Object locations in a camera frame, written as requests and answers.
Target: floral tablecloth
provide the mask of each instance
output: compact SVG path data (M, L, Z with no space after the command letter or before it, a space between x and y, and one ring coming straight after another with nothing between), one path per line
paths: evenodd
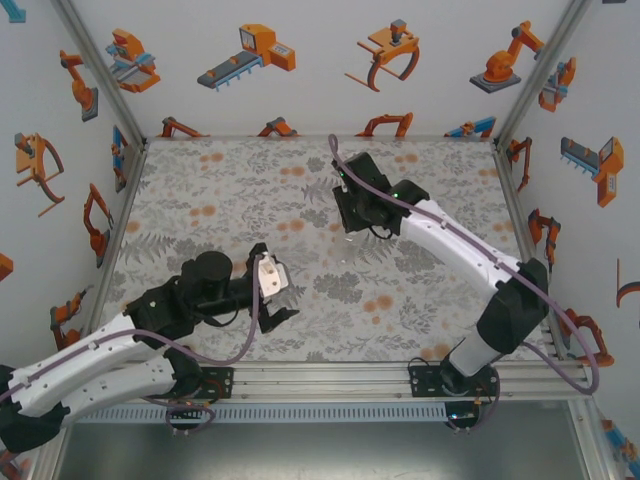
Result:
M490 144L351 138L341 150L367 150L391 183L412 179L482 239L519 255ZM483 303L453 270L407 240L367 233L345 257L331 192L338 184L322 139L152 142L103 321L201 252L226 253L241 275L249 250L263 241L292 280L274 306L300 313L258 334L245 359L442 358L467 335ZM228 328L201 324L183 343L224 359L240 348L248 324L246 312ZM541 332L530 340L542 345ZM520 350L512 357L534 358Z

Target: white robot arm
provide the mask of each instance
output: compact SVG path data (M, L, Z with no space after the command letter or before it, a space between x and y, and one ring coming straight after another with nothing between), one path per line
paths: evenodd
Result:
M235 319L240 310L251 309L249 339L236 357L218 362L224 366L248 350L258 324L267 333L298 313L281 308L271 315L267 309L265 301L289 281L264 243L251 250L242 277L231 279L231 273L229 257L205 252L185 262L181 275L147 290L124 313L65 350L24 368L0 365L0 440L20 453L95 410L141 396L192 394L202 388L202 369L180 351L189 353L184 347L162 351L163 337L185 337L201 321L223 327L230 322L221 324L216 316L235 311Z
M333 193L345 231L378 226L407 238L454 268L488 302L474 331L440 365L443 389L452 396L464 395L484 367L512 353L546 317L548 307L542 299L509 273L525 277L546 293L544 265L536 259L522 263L488 245L413 182L402 180L392 186L368 153L343 161L335 142L333 166L344 188L338 186Z

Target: white object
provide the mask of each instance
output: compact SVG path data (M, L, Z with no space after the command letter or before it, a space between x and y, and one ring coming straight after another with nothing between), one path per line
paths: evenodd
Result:
M500 357L497 352L482 340L477 328L465 337L449 356L451 365L465 377L472 377L482 367L489 365Z
M416 204L416 207L433 213L444 219L445 223L455 226L512 269L516 271L520 269L516 258L502 253L480 240L476 235L447 215L434 200L421 200ZM400 224L400 234L402 237L426 248L438 259L453 268L487 302L496 293L496 284L499 281L507 282L511 279L508 273L496 267L477 249L460 239L450 230L443 228L440 223L424 215L411 212L408 217L403 218Z
M96 332L46 360L14 370L12 372L13 378L9 381L9 388L19 383L27 385L29 383L27 378L47 365L83 347L95 346L95 348L90 348L74 359L42 375L39 379L33 380L27 388L23 388L13 394L11 401L14 403L20 402L22 407L20 410L21 415L40 417L49 412L61 398L81 387L91 378L108 372L112 367L132 357L142 353L147 353L148 355L153 353L154 350L152 348L144 342L136 342L132 335L114 338L100 345L95 342L109 334L131 329L135 329L131 318L120 313Z
M132 398L167 393L176 383L174 373L171 362L158 356L144 363L95 377L62 399L62 406L70 410L64 417L62 426Z
M289 286L284 265L276 263L268 253L258 262L258 282L265 300Z

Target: wall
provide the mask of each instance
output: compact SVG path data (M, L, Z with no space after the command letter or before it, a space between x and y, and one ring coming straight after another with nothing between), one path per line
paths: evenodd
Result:
M49 2L19 0L25 23L9 23L0 10L0 254L13 261L13 272L0 281L0 364L24 366L56 351L49 329L53 306L62 306L87 285L96 288L83 299L79 314L64 328L81 328L88 319L102 270L83 225L83 204L89 183L96 185L118 221L126 189L116 194L112 170L112 128L116 116L98 95L98 116L83 123L81 107L72 94L71 76L61 66L59 51L75 54ZM89 87L96 82L85 66L78 72ZM16 183L28 172L16 173L14 135L39 133L57 150L64 173L48 182L65 199L38 217L51 202L34 181ZM47 153L45 170L55 163ZM102 212L94 206L93 224L107 229Z
M278 116L301 134L355 134L372 117L409 111L415 114L410 134L442 135L491 115L498 118L498 129L524 81L487 94L469 78L485 70L493 53L509 46L511 29L525 20L547 41L568 2L411 0L394 8L382 0L250 0L223 6L193 0L188 7L152 0L75 3L100 48L121 28L156 57L160 82L141 93L123 91L143 132L152 136L160 133L167 116L215 135L256 135ZM366 78L371 54L356 42L365 42L397 18L419 37L420 59L404 82L380 72L381 91L375 93L344 73ZM199 85L200 75L241 50L238 28L245 23L274 29L278 41L295 50L296 68L256 68L219 92ZM113 63L104 50L103 55L107 64ZM401 71L404 57L391 67ZM515 72L526 80L534 64L533 53L525 47ZM379 132L390 134L395 127Z
M640 294L627 294L617 306L616 264L620 259L621 285L640 280L638 21L638 2L594 2L561 55L562 61L572 56L577 61L567 98L555 113L532 106L515 137L533 140L531 180L520 193L525 212L539 208L562 225L552 293L563 307L590 315L602 328L615 363L601 369L596 399L603 413L636 443ZM561 158L561 139L568 137L598 152L612 136L624 149L624 168L617 175L617 196L600 207L591 175ZM514 165L516 183L522 163ZM542 255L543 245L538 247Z

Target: metal bracket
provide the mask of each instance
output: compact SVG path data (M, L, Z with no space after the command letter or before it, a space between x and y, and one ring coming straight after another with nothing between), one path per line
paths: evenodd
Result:
M231 398L233 393L233 368L202 367L202 384L190 397L181 400L221 400ZM158 395L157 399L173 399L173 395Z
M455 398L455 395L448 392L442 384L439 365L413 365L408 370L413 398ZM496 394L496 380L490 368L480 370L473 378L473 382L478 384L477 395L494 397ZM473 392L467 392L463 396L471 397L473 395Z

